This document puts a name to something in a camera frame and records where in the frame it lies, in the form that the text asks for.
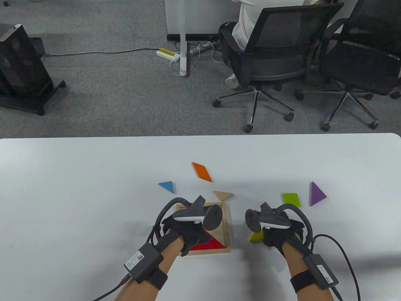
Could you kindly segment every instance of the black glove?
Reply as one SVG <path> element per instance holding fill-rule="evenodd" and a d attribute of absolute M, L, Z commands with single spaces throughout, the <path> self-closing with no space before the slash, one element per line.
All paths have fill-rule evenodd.
<path fill-rule="evenodd" d="M 194 222 L 178 222 L 172 216 L 169 216 L 162 221 L 163 233 L 170 229 L 176 231 L 184 238 L 184 247 L 182 248 L 181 256 L 185 256 L 195 246 L 199 244 L 207 244 L 212 239 L 207 235 L 201 223 L 195 224 Z"/>
<path fill-rule="evenodd" d="M 284 211 L 279 216 L 288 218 Z M 263 228 L 263 243 L 268 247 L 276 247 L 283 256 L 282 246 L 288 238 L 295 236 L 295 233 L 297 233 L 300 240 L 304 240 L 302 230 L 305 227 L 304 224 L 297 220 L 290 220 L 290 222 L 291 226 L 288 229 Z"/>

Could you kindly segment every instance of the person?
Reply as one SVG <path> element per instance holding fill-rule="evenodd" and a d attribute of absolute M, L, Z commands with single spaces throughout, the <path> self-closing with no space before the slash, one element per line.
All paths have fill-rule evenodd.
<path fill-rule="evenodd" d="M 172 264 L 182 250 L 185 250 L 189 245 L 196 245 L 196 242 L 199 241 L 205 243 L 206 240 L 205 232 L 201 224 L 177 222 L 172 216 L 165 219 L 163 224 L 164 233 L 176 231 L 181 235 L 162 251 L 164 260 L 160 263 L 159 269 L 168 274 Z M 303 223 L 291 220 L 291 227 L 289 229 L 263 229 L 264 244 L 269 247 L 277 248 L 285 257 L 291 277 L 308 270 L 308 267 L 303 261 L 303 254 L 286 242 L 288 238 L 302 238 L 303 227 Z M 168 279 L 165 285 L 168 285 L 169 281 L 174 281 L 174 279 Z M 115 301 L 154 301 L 158 292 L 159 290 L 148 281 L 143 281 L 141 284 L 138 284 L 133 279 L 130 279 L 123 286 Z M 297 298 L 298 301 L 333 301 L 330 291 L 328 289 L 322 290 L 317 284 L 312 284 L 299 290 L 297 292 Z"/>
<path fill-rule="evenodd" d="M 231 0 L 233 2 L 241 2 L 239 11 L 239 20 L 233 28 L 233 38 L 238 46 L 245 50 L 256 21 L 261 11 L 266 7 L 283 7 L 283 6 L 301 6 L 321 4 L 322 0 Z M 225 80 L 227 86 L 231 89 L 237 89 L 240 85 L 232 74 Z"/>

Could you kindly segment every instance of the blue triangle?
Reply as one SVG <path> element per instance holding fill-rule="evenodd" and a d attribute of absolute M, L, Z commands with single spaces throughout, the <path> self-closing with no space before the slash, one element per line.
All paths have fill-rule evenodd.
<path fill-rule="evenodd" d="M 174 192 L 174 185 L 173 185 L 173 182 L 172 182 L 172 181 L 170 181 L 170 182 L 162 182 L 162 183 L 159 183 L 159 185 L 160 185 L 161 187 L 163 187 L 164 189 L 170 191 L 171 193 L 175 194 L 175 192 Z"/>

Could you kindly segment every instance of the white desk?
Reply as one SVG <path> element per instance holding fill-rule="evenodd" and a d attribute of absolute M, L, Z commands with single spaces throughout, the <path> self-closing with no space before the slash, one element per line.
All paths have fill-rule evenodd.
<path fill-rule="evenodd" d="M 213 183 L 196 177 L 193 161 Z M 189 201 L 235 193 L 227 203 L 233 251 L 178 258 L 158 300 L 296 300 L 284 258 L 249 244 L 244 223 L 246 209 L 278 206 L 285 192 L 298 193 L 315 234 L 343 245 L 363 300 L 396 300 L 400 169 L 394 134 L 1 139 L 1 299 L 91 301 L 113 288 L 174 197 L 157 183 L 174 181 Z M 328 196 L 314 207 L 311 181 Z M 356 300 L 337 247 L 319 238 L 315 250 L 344 300 Z"/>
<path fill-rule="evenodd" d="M 238 21 L 240 3 L 231 0 L 164 0 L 167 34 L 180 34 L 180 75 L 186 75 L 186 35 L 217 34 L 224 22 Z M 348 18 L 357 0 L 344 1 L 344 7 L 335 16 Z"/>

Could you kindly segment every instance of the white cable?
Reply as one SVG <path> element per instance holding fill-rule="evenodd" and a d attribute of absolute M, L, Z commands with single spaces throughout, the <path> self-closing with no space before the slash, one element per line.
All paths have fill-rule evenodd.
<path fill-rule="evenodd" d="M 187 76 L 187 75 L 195 68 L 196 62 L 199 60 L 199 57 L 201 56 L 201 52 L 200 52 L 200 51 L 201 51 L 201 50 L 200 50 L 200 47 L 199 47 L 199 55 L 198 55 L 198 57 L 196 58 L 196 61 L 195 61 L 194 65 L 193 65 L 193 67 L 186 73 L 186 75 L 180 75 L 180 74 L 176 74 L 176 73 L 173 72 L 173 69 L 171 69 L 171 64 L 172 64 L 174 61 L 171 61 L 171 62 L 170 62 L 170 71 L 171 71 L 171 73 L 174 74 L 174 75 L 177 75 L 177 76 L 181 76 L 181 77 Z"/>
<path fill-rule="evenodd" d="M 224 63 L 220 63 L 220 62 L 218 62 L 218 61 L 216 61 L 215 60 L 215 58 L 214 58 L 214 52 L 215 52 L 215 48 L 214 48 L 214 46 L 213 46 L 213 43 L 210 43 L 210 45 L 212 45 L 212 60 L 215 62 L 215 63 L 217 63 L 217 64 L 224 64 Z"/>
<path fill-rule="evenodd" d="M 139 50 L 159 50 L 160 48 L 138 48 L 138 49 L 131 49 L 131 50 L 115 50 L 115 51 L 84 51 L 84 52 L 73 52 L 73 53 L 62 53 L 62 54 L 52 54 L 46 53 L 45 57 L 69 57 L 73 55 L 82 55 L 82 54 L 118 54 L 118 53 L 128 53 L 128 52 L 135 52 Z"/>

